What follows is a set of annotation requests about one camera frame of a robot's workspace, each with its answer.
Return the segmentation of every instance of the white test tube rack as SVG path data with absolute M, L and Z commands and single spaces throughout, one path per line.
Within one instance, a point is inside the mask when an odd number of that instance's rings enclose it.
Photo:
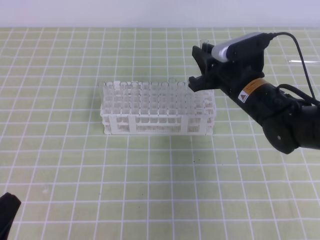
M 112 135 L 212 135 L 213 90 L 194 93 L 185 82 L 100 82 L 104 133 Z

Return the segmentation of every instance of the yellow warning sticker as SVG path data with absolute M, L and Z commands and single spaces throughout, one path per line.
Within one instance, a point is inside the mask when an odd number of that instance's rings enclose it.
M 254 92 L 254 90 L 256 90 L 257 88 L 259 88 L 260 86 L 267 84 L 268 82 L 266 80 L 264 80 L 263 78 L 257 78 L 251 82 L 249 82 L 244 89 L 240 92 L 238 99 L 245 103 L 247 98 L 249 97 L 250 94 L 252 94 Z
M 250 94 L 252 94 L 252 92 L 253 92 L 254 90 L 256 90 L 258 87 L 260 87 L 260 86 L 263 85 L 263 84 L 267 84 L 267 83 L 268 83 L 268 82 L 267 82 L 266 80 L 264 80 L 263 78 L 257 78 L 257 79 L 255 79 L 255 80 L 249 82 L 249 83 L 247 84 L 247 86 L 244 87 L 243 91 L 244 91 L 246 94 L 250 95 Z

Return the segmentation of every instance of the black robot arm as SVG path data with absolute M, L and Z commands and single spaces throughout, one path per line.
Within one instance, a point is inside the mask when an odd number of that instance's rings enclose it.
M 189 87 L 194 92 L 222 90 L 262 126 L 268 141 L 282 153 L 298 147 L 320 149 L 319 102 L 293 86 L 275 87 L 263 79 L 264 50 L 274 36 L 256 33 L 223 46 L 193 46 L 192 56 L 201 76 L 190 77 Z

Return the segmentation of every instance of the grid mat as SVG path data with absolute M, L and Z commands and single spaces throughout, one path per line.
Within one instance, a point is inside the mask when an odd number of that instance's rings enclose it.
M 320 60 L 320 28 L 0 28 L 0 194 L 22 201 L 9 239 L 320 239 L 320 152 L 275 151 L 219 90 L 213 136 L 104 135 L 98 81 L 185 81 L 200 39 L 253 31 Z M 274 39 L 265 79 L 308 93 L 290 60 Z

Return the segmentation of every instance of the test tube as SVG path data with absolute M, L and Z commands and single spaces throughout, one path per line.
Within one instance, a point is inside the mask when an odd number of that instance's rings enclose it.
M 122 95 L 122 102 L 129 102 L 128 100 L 128 83 L 126 81 L 120 82 L 120 94 Z
M 149 85 L 150 83 L 147 81 L 141 83 L 141 92 L 143 96 L 149 96 Z
M 131 114 L 139 114 L 139 102 L 131 102 Z
M 177 83 L 177 89 L 176 89 L 177 102 L 184 101 L 185 94 L 186 94 L 186 83 L 184 81 L 179 81 Z
M 174 77 L 168 79 L 169 88 L 170 88 L 170 97 L 176 96 L 177 91 L 177 80 Z
M 178 114 L 185 114 L 186 112 L 186 100 L 185 100 L 185 95 L 186 95 L 186 83 L 184 81 L 179 81 L 177 84 L 177 103 L 176 103 L 176 108 Z
M 167 114 L 167 108 L 169 104 L 169 83 L 168 82 L 162 82 L 161 83 L 161 88 L 160 88 L 160 98 L 159 98 L 159 103 L 161 109 L 164 107 L 164 109 L 161 110 L 161 114 Z
M 131 87 L 131 103 L 139 102 L 139 83 L 137 81 L 133 81 L 130 84 Z
M 208 43 L 209 43 L 208 39 L 201 39 L 200 40 L 200 48 L 206 53 L 208 52 Z
M 159 95 L 159 82 L 151 82 L 151 94 L 152 97 L 158 97 Z
M 115 94 L 114 82 L 113 81 L 104 82 L 103 88 L 105 90 L 104 92 L 106 93 L 105 104 L 106 104 L 107 113 L 110 114 L 114 104 L 114 94 Z
M 158 102 L 150 102 L 150 114 L 151 115 L 158 114 Z

